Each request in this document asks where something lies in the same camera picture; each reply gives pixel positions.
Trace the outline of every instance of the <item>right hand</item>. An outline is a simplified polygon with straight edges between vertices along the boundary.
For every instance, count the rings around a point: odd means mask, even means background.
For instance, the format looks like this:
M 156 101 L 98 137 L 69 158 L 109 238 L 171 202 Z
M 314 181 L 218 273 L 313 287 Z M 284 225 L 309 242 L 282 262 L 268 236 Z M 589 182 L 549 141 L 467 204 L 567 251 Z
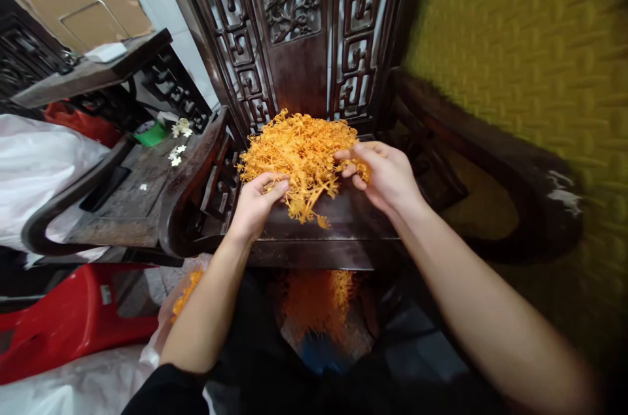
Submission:
M 378 141 L 357 143 L 350 150 L 334 153 L 336 160 L 359 159 L 371 169 L 370 184 L 366 184 L 350 164 L 342 177 L 353 176 L 357 189 L 363 190 L 373 205 L 390 219 L 400 213 L 404 206 L 428 208 L 412 174 L 408 157 L 401 150 Z

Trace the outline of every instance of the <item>plastic bag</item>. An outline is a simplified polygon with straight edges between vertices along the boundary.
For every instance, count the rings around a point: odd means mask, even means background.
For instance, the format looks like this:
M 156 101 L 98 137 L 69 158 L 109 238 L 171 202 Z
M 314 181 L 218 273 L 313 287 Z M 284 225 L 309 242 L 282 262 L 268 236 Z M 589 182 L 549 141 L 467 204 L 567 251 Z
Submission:
M 153 371 L 139 362 L 140 350 L 95 353 L 0 386 L 0 413 L 119 415 Z
M 190 275 L 203 268 L 207 269 L 209 265 L 209 261 L 211 260 L 212 255 L 208 255 L 206 253 L 202 253 L 195 259 L 186 260 L 184 267 L 186 267 L 187 273 L 183 277 L 181 281 L 170 291 L 166 299 L 164 299 L 161 308 L 159 309 L 159 326 L 155 330 L 155 333 L 152 334 L 148 344 L 142 350 L 142 353 L 139 357 L 140 364 L 148 367 L 152 367 L 153 370 L 157 369 L 159 366 L 160 355 L 164 348 L 164 344 L 166 343 L 166 339 L 168 338 L 168 334 L 170 333 L 170 329 L 172 328 L 172 317 L 174 316 L 172 312 L 172 307 L 175 304 L 176 300 L 183 295 L 184 289 L 190 283 Z M 203 388 L 203 397 L 207 401 L 207 405 L 209 406 L 209 413 L 211 415 L 215 414 L 214 406 L 207 392 L 207 389 Z
M 26 221 L 108 152 L 67 127 L 0 115 L 0 245 L 28 251 L 20 238 Z M 78 203 L 74 204 L 51 222 L 46 235 L 62 242 L 81 215 Z M 106 249 L 80 255 L 91 260 Z

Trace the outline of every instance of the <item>red plastic bag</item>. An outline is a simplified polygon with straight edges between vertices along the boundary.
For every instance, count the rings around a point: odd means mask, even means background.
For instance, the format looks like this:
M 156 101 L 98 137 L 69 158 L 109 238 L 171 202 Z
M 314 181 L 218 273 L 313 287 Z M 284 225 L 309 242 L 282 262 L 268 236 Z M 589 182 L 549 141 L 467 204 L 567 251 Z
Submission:
M 92 117 L 78 109 L 72 112 L 62 102 L 48 104 L 44 112 L 44 118 L 51 124 L 69 127 L 109 148 L 113 148 L 120 137 L 122 137 L 122 132 L 116 130 L 105 119 Z

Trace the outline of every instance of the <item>yellow padded wall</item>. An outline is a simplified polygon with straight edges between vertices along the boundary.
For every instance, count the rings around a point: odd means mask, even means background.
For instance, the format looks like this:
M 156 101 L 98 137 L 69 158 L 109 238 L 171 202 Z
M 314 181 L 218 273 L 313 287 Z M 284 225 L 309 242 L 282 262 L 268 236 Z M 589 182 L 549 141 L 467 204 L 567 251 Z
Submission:
M 628 0 L 424 0 L 404 66 L 569 162 L 583 196 L 578 247 L 496 268 L 610 368 L 628 332 Z

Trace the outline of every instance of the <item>wooden side table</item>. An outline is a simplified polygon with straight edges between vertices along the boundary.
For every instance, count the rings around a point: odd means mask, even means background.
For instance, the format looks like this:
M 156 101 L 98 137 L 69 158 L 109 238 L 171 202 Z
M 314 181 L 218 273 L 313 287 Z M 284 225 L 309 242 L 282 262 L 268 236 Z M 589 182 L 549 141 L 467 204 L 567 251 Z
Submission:
M 194 121 L 197 134 L 204 131 L 212 112 L 194 81 L 170 46 L 168 29 L 124 42 L 127 53 L 110 63 L 82 59 L 66 75 L 55 73 L 16 94 L 12 101 L 32 108 L 69 100 L 89 115 L 101 116 L 118 129 L 133 132 L 153 116 L 136 99 L 133 75 L 144 74 L 143 86 L 158 100 Z M 126 90 L 121 84 L 129 82 Z

